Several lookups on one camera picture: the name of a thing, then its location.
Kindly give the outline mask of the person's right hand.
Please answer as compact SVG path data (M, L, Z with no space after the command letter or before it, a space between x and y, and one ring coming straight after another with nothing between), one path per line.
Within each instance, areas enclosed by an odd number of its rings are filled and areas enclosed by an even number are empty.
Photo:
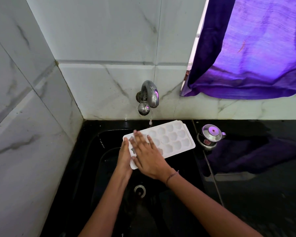
M143 167L143 170L140 170L140 172L152 179L157 179L163 183L166 183L166 181L171 176L174 176L177 171L170 167L170 165L163 158L157 147L155 152L150 152L147 149L149 141L147 137L145 139L144 135L142 136L142 151L135 152L136 156L138 156L138 158L140 159ZM133 147L133 137L130 138L130 143Z

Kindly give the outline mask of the person's left hand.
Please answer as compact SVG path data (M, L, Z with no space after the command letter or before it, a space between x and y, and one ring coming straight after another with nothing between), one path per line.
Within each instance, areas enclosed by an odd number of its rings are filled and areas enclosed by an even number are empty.
M115 170L121 175L127 176L128 178L130 177L133 171L130 167L130 160L131 155L129 152L129 141L125 137L123 138L123 142L119 150L118 161Z

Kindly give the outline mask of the white ice cube tray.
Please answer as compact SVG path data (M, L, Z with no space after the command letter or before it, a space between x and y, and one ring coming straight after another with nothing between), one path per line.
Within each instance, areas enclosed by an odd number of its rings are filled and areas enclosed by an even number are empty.
M140 132L146 142L149 142L147 135L152 138L165 159L196 147L186 124L180 120L160 124Z

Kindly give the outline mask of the person's right forearm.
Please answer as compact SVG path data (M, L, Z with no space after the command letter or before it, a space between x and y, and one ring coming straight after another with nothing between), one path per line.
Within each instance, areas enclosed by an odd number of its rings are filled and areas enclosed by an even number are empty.
M263 237L178 172L166 181L166 185L193 213L211 237Z

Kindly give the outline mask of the person's left forearm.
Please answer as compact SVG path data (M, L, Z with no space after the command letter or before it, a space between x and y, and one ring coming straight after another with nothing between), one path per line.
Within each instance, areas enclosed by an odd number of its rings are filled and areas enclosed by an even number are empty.
M93 214L78 237L111 237L131 167L116 167Z

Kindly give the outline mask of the steel sink drain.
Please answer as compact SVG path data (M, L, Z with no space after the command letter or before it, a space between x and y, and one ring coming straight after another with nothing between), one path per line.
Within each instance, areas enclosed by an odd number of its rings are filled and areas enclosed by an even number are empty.
M134 187L134 194L137 198L144 198L146 195L146 188L143 185L137 185Z

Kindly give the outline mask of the black kitchen sink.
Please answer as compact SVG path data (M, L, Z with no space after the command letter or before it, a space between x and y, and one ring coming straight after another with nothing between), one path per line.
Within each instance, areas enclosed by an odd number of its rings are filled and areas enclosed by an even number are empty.
M67 237L78 237L99 203L116 167L122 137L128 131L105 131L90 143ZM134 194L134 187L140 184L146 188L142 199ZM209 237L196 217L165 184L139 170L132 171L112 236Z

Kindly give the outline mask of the small steel lidded pot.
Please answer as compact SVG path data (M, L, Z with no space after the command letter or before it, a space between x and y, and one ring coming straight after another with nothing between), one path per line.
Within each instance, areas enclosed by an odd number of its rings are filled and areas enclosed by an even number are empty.
M226 137L226 133L222 132L213 124L206 124L197 134L197 141L205 151L212 151L219 141Z

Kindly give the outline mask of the purple curtain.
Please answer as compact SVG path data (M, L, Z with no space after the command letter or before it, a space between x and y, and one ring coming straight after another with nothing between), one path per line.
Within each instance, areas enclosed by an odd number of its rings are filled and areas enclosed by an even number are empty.
M209 0L180 96L296 95L296 0Z

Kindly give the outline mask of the chrome wall tap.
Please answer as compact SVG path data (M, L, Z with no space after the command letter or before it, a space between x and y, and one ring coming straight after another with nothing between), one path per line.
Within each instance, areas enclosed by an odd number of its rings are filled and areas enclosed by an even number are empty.
M136 94L136 100L139 103L138 112L142 116L148 115L152 108L157 108L159 93L154 82L150 80L144 81L141 91Z

